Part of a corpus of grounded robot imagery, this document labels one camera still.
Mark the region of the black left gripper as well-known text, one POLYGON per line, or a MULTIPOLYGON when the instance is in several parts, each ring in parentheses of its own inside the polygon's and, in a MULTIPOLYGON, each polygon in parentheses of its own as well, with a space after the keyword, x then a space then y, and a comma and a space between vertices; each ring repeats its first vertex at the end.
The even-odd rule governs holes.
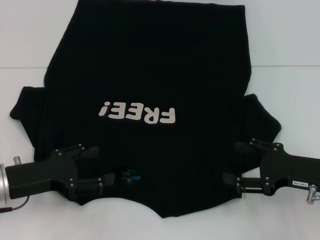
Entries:
POLYGON ((115 173, 97 178, 78 179, 73 159, 93 159, 100 156, 98 146, 86 147, 76 144, 56 149, 50 158, 8 166, 5 173, 8 180, 9 196, 23 198, 50 191, 61 193, 67 198, 101 196, 106 187, 115 183, 115 173))

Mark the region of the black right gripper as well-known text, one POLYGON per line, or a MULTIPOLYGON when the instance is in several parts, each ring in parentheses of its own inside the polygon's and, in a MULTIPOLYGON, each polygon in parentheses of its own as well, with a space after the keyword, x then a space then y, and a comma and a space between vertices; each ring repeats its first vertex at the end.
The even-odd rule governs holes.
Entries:
POLYGON ((320 191, 320 160, 288 154, 282 144, 257 138, 236 142, 237 153, 265 153, 260 165, 260 178, 223 174, 223 182, 235 186, 238 194, 274 195, 283 187, 309 190, 311 185, 320 191))

